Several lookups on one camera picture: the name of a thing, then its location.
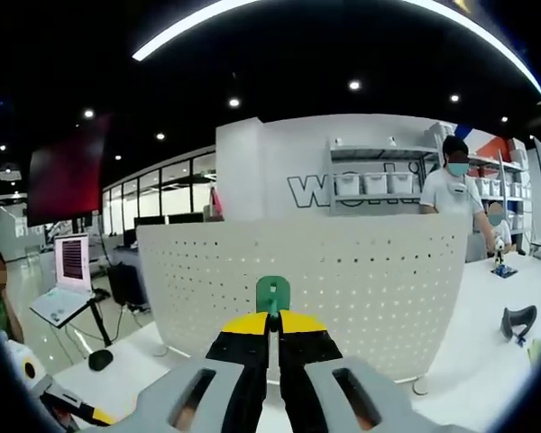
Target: glass wall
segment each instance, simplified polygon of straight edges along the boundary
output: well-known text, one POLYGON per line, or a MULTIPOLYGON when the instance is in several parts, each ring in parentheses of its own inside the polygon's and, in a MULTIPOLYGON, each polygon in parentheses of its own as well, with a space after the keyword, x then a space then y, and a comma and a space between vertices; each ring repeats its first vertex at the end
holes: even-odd
POLYGON ((137 180, 129 180, 123 184, 124 230, 134 228, 134 219, 138 216, 137 185, 137 180))
POLYGON ((195 212, 202 212, 210 203, 210 188, 216 184, 216 156, 215 153, 199 156, 193 160, 193 204, 195 212))
POLYGON ((141 217, 160 215, 159 171, 141 177, 141 217))
POLYGON ((110 213, 112 221, 112 231, 121 234, 123 230, 123 187, 118 186, 110 190, 110 213))
POLYGON ((134 228, 134 219, 203 212, 216 184, 214 153, 171 164, 103 193, 105 235, 134 228))
POLYGON ((190 212, 190 162, 184 161, 162 169, 162 214, 190 212))
POLYGON ((112 233, 112 223, 110 222, 110 191, 106 191, 102 195, 102 218, 105 235, 110 235, 112 233))

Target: computer mouse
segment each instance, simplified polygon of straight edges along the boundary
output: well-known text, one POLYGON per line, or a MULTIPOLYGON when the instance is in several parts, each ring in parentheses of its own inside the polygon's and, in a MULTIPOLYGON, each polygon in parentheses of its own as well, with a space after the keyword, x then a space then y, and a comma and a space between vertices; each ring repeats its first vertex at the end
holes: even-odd
POLYGON ((88 367, 93 372, 104 370, 115 359, 112 352, 106 349, 96 350, 88 356, 88 367))

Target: curved ceiling light strip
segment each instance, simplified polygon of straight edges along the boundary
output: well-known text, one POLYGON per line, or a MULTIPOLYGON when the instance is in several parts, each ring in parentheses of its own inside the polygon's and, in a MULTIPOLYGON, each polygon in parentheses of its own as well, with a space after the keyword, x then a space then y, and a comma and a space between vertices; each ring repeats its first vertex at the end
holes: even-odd
POLYGON ((475 33, 477 36, 488 42, 498 52, 503 54, 511 63, 515 65, 519 71, 531 82, 533 87, 539 94, 541 94, 541 85, 536 80, 535 76, 531 73, 529 68, 523 63, 509 48, 507 48, 499 39, 483 29, 479 24, 470 20, 464 15, 459 14, 453 9, 441 5, 435 0, 402 0, 405 3, 410 3, 415 6, 423 7, 431 12, 440 14, 451 21, 454 21, 462 25, 467 30, 475 33))
POLYGON ((194 26, 237 7, 259 1, 261 0, 220 0, 210 6, 205 7, 204 9, 194 12, 177 23, 172 24, 171 27, 162 31, 158 35, 154 36, 150 41, 145 43, 142 48, 134 53, 133 58, 138 61, 143 61, 166 42, 176 38, 183 32, 192 29, 194 26))
MULTIPOLYGON (((162 31, 157 36, 152 38, 150 41, 145 43, 137 52, 134 53, 133 58, 138 61, 143 61, 158 48, 164 45, 166 42, 176 38, 183 32, 190 30, 191 28, 203 23, 206 20, 209 20, 219 14, 233 10, 237 7, 245 6, 250 3, 259 2, 261 0, 220 0, 210 6, 205 7, 193 14, 189 15, 186 18, 174 23, 168 29, 162 31)), ((507 48, 500 40, 495 36, 487 32, 485 29, 480 27, 479 24, 473 22, 464 15, 459 14, 453 9, 450 9, 447 6, 441 5, 435 0, 401 0, 405 3, 416 5, 427 9, 428 11, 440 14, 449 20, 458 23, 465 27, 467 30, 475 33, 477 36, 482 38, 484 41, 489 43, 493 48, 503 54, 515 67, 531 82, 535 87, 537 92, 541 94, 541 85, 539 85, 535 76, 531 73, 529 68, 511 51, 507 48)))

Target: red screen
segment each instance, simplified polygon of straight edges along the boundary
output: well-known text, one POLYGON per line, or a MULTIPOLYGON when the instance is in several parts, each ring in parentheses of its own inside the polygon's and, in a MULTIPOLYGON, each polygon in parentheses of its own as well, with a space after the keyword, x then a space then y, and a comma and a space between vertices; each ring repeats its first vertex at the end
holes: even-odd
POLYGON ((32 154, 28 226, 84 216, 101 208, 100 167, 109 118, 81 126, 32 154))

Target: glass window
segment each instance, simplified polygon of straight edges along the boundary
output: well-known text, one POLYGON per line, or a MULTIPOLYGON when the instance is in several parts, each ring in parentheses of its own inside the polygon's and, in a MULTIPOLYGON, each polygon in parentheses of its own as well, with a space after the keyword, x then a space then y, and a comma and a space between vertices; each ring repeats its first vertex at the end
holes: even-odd
POLYGON ((190 212, 190 163, 188 161, 162 169, 162 214, 190 212))
POLYGON ((216 185, 216 154, 199 156, 192 161, 193 202, 195 212, 202 212, 210 203, 210 189, 216 185))
POLYGON ((110 208, 112 210, 112 231, 120 235, 123 232, 123 206, 121 186, 111 189, 110 208))
POLYGON ((136 180, 129 180, 123 185, 124 230, 134 228, 134 219, 138 216, 136 185, 136 180))
POLYGON ((160 215, 159 171, 141 177, 141 217, 160 215))
POLYGON ((102 195, 102 218, 105 235, 110 235, 112 233, 112 223, 110 222, 110 191, 102 195))

